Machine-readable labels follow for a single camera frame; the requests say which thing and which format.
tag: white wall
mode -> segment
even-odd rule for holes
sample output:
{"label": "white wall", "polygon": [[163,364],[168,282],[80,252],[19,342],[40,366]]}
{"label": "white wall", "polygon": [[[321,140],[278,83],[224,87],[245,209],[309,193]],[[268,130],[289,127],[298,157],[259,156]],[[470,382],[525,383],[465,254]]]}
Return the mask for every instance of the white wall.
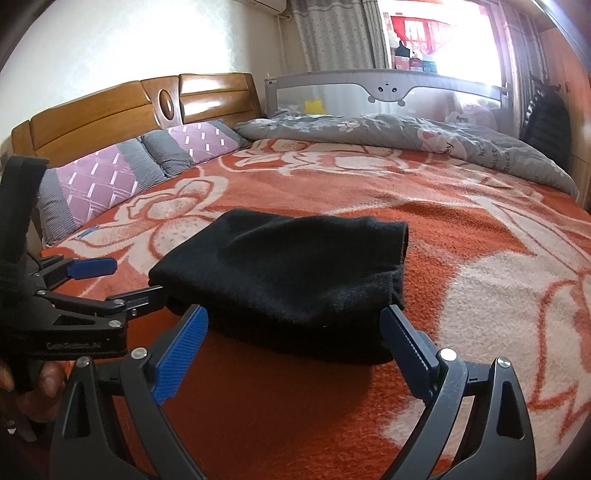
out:
{"label": "white wall", "polygon": [[129,80],[281,74],[276,17],[232,0],[57,0],[0,72],[0,151],[46,108]]}
{"label": "white wall", "polygon": [[293,18],[291,6],[288,5],[285,15],[291,16],[289,20],[281,20],[286,74],[304,73],[307,71],[306,58],[304,57],[300,33],[297,29],[296,20]]}

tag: folded black fabric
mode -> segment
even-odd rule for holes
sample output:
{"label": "folded black fabric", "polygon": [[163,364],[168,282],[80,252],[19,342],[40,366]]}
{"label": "folded black fabric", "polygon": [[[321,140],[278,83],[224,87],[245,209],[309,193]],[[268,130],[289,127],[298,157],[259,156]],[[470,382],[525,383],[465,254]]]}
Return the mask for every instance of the folded black fabric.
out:
{"label": "folded black fabric", "polygon": [[405,222],[291,218],[236,209],[150,271],[176,311],[199,303],[213,329],[276,351],[331,361],[391,360],[379,312],[402,305]]}

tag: purple pillow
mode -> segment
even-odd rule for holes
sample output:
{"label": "purple pillow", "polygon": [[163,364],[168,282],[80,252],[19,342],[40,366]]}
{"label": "purple pillow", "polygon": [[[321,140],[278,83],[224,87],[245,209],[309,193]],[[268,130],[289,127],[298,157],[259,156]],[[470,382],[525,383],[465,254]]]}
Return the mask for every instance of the purple pillow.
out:
{"label": "purple pillow", "polygon": [[153,130],[140,141],[169,177],[249,144],[218,120]]}
{"label": "purple pillow", "polygon": [[37,207],[47,245],[167,178],[136,139],[45,172]]}

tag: blue gripper pad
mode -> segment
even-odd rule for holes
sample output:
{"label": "blue gripper pad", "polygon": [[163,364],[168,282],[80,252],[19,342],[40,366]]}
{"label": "blue gripper pad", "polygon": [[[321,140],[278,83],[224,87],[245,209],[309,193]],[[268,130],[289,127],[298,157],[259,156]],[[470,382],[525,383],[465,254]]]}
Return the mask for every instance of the blue gripper pad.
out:
{"label": "blue gripper pad", "polygon": [[177,394],[178,388],[207,334],[207,310],[202,306],[194,310],[191,308],[179,322],[184,322],[184,325],[178,330],[170,346],[156,365],[152,396],[158,405],[162,405],[164,400]]}
{"label": "blue gripper pad", "polygon": [[68,276],[74,280],[104,277],[105,275],[112,275],[117,271],[117,260],[113,257],[74,260],[68,265],[67,271]]}
{"label": "blue gripper pad", "polygon": [[379,329],[413,397],[429,404],[435,396],[439,361],[427,335],[420,335],[396,305],[382,310]]}

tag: red curtain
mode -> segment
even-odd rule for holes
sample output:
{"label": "red curtain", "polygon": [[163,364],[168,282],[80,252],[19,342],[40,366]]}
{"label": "red curtain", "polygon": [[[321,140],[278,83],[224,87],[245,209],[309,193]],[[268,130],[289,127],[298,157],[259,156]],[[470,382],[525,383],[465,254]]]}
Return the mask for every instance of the red curtain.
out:
{"label": "red curtain", "polygon": [[453,35],[453,27],[437,20],[410,17],[390,17],[400,40],[412,51],[432,55]]}

